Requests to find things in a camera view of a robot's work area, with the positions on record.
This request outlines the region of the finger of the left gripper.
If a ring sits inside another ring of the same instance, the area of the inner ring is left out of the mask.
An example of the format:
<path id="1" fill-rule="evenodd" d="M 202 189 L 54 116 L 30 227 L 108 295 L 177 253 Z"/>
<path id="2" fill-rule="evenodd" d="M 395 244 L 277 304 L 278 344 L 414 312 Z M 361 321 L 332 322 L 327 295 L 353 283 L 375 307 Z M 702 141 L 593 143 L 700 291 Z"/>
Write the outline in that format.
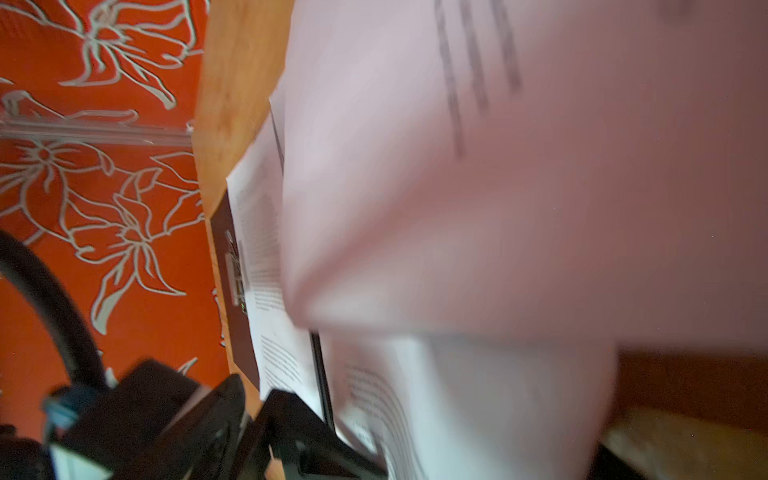
<path id="1" fill-rule="evenodd" d="M 272 460 L 287 479 L 385 479 L 387 469 L 339 439 L 303 400 L 273 390 L 244 430 L 232 479 L 264 479 Z"/>
<path id="2" fill-rule="evenodd" d="M 229 479 L 244 414 L 244 386 L 232 374 L 113 477 Z"/>

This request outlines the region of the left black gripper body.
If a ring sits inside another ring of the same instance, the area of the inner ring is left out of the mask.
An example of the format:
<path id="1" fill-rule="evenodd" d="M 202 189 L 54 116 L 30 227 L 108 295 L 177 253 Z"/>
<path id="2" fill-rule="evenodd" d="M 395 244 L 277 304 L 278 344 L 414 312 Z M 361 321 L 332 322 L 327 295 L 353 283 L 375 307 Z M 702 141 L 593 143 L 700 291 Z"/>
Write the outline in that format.
<path id="1" fill-rule="evenodd" d="M 59 440 L 61 479 L 109 479 L 179 415 L 201 384 L 155 360 L 135 366 Z"/>

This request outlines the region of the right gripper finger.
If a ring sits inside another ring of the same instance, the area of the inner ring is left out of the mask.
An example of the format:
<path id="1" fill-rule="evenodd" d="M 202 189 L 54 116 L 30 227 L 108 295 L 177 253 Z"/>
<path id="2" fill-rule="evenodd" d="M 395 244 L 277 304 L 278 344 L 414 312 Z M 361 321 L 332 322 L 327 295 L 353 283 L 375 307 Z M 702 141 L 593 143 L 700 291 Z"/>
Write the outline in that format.
<path id="1" fill-rule="evenodd" d="M 600 445 L 590 466 L 587 479 L 644 480 L 644 477 L 608 448 Z"/>

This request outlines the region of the blue folder black inside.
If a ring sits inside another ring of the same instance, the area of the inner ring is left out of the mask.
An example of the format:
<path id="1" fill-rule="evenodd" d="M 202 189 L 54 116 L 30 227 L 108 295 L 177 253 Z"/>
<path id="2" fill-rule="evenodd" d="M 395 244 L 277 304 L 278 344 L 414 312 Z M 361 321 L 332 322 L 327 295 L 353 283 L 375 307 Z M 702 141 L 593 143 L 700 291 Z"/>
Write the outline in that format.
<path id="1" fill-rule="evenodd" d="M 277 121 L 272 117 L 277 135 L 280 163 L 283 171 L 284 156 L 282 138 Z M 258 390 L 259 368 L 252 346 L 248 325 L 248 317 L 244 300 L 244 285 L 240 268 L 240 258 L 235 237 L 233 216 L 228 198 L 228 188 L 210 219 L 213 235 L 213 245 L 218 262 L 222 288 L 219 296 L 220 303 L 226 313 L 227 330 L 229 334 L 228 347 L 234 364 L 244 374 L 250 384 Z M 333 425 L 333 407 L 328 386 L 327 375 L 320 344 L 320 336 L 308 331 L 311 335 L 313 358 L 321 397 L 323 416 L 320 417 L 327 425 Z"/>

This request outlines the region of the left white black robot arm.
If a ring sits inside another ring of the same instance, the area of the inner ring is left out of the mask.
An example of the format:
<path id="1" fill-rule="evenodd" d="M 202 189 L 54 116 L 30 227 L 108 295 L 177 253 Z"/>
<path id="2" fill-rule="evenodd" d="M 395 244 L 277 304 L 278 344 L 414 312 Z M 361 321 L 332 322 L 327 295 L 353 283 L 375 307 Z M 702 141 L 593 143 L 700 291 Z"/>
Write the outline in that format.
<path id="1" fill-rule="evenodd" d="M 5 479 L 262 479 L 271 463 L 289 479 L 384 479 L 388 472 L 341 440 L 331 412 L 274 390 L 245 409 L 241 378 L 207 388 L 153 359 L 115 387 L 74 303 L 46 265 L 9 234 L 1 273 L 52 338 L 69 384 L 45 400 L 42 441 L 1 429 Z"/>

